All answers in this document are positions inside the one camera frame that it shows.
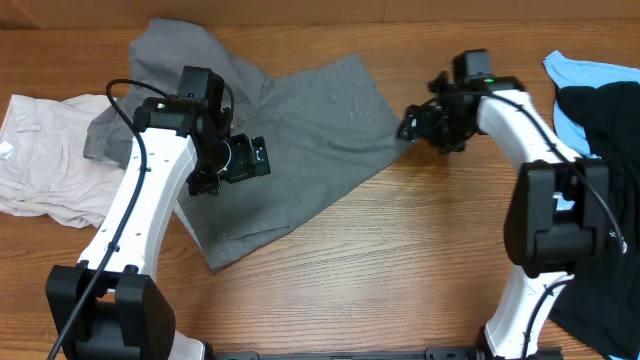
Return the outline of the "grey shorts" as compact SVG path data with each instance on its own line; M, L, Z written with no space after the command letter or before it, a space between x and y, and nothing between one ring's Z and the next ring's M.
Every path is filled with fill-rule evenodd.
M205 28L154 19L131 42L129 60L137 86L90 123L87 159L125 167L132 149L126 120L157 91L175 93L185 66L220 75L234 93L234 130L266 142L267 176L226 185L215 196L178 198L182 221L215 271L290 233L408 148L396 136L397 117L356 55L272 78Z

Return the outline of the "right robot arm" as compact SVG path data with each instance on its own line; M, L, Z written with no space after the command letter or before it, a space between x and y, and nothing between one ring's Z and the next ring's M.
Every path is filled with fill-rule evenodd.
M513 76L498 77L484 49L456 56L451 73L428 85L432 99L407 107L397 130L441 154L461 152L476 134L490 136L517 174L503 239L513 264L494 315L471 347L429 347L428 359L560 359L539 334L575 272L600 255L618 226L607 204L609 170L565 145Z

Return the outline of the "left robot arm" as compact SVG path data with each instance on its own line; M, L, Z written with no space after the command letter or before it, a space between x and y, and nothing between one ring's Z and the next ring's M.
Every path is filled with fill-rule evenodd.
M164 235L180 191L217 194L270 172L265 141L230 133L233 94L208 68L183 69L176 94L154 88L123 118L133 133L109 212L73 266L56 265L45 293L58 337L48 356L68 359L210 359L205 341L180 333L156 284Z

